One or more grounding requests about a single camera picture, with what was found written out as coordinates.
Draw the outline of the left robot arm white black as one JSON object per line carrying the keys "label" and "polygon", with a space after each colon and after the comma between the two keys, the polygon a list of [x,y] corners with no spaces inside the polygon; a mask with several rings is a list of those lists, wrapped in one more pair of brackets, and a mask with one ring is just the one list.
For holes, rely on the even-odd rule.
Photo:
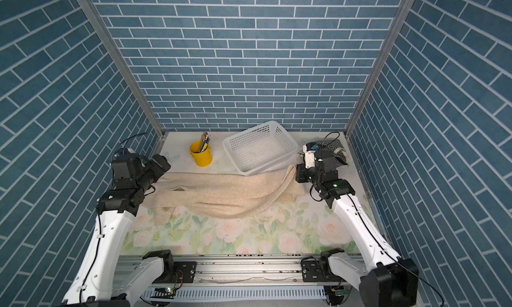
{"label": "left robot arm white black", "polygon": [[148,190],[171,166],[159,154],[148,159],[122,148],[111,167],[113,186],[98,200],[93,236],[62,306],[133,306],[154,281],[167,282],[176,276],[171,251],[158,250],[147,253],[114,286],[121,248],[138,209],[149,196]]}

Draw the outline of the beige knitted scarf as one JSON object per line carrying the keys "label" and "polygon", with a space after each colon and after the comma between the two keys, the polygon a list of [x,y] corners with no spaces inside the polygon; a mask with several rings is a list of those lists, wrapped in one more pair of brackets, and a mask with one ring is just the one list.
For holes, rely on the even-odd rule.
{"label": "beige knitted scarf", "polygon": [[175,209],[210,218],[235,219],[256,215],[275,202],[293,202],[305,194],[295,180],[296,169],[289,166],[253,176],[234,174],[164,174],[154,184],[143,207],[153,211],[158,226],[167,224]]}

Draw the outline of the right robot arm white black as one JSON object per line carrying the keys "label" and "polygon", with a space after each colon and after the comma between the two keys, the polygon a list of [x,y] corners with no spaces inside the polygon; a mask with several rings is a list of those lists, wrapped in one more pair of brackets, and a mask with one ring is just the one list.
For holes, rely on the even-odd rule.
{"label": "right robot arm white black", "polygon": [[365,306],[415,306],[419,270],[414,261],[402,258],[382,237],[353,187],[339,177],[332,152],[306,144],[303,153],[296,181],[311,183],[345,224],[364,260],[359,263],[342,250],[329,250],[321,255],[327,272],[358,290]]}

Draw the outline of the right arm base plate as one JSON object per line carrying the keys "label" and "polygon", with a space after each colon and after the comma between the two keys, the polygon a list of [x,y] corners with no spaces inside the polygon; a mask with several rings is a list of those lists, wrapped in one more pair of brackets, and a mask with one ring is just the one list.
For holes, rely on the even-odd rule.
{"label": "right arm base plate", "polygon": [[339,283],[341,278],[330,274],[313,256],[308,256],[300,260],[301,275],[303,282],[336,282]]}

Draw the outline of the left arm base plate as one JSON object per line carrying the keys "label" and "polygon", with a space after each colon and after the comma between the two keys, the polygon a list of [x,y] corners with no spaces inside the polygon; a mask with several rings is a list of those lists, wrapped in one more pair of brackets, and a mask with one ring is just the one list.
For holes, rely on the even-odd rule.
{"label": "left arm base plate", "polygon": [[196,274],[197,263],[193,261],[175,262],[173,270],[167,276],[160,276],[153,284],[191,284]]}

